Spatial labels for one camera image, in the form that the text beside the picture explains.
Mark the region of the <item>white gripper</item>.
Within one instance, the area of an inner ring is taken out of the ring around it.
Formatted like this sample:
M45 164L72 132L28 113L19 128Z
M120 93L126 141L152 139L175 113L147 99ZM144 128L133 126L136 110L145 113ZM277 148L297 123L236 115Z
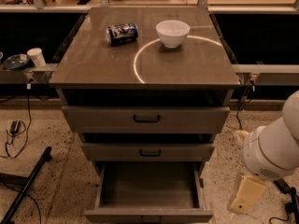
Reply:
M275 181L292 175L299 167L299 124L296 120L279 118L267 126L248 133L237 130L235 141L243 144L241 160L253 175L238 175L227 209L245 214L266 190L263 180Z

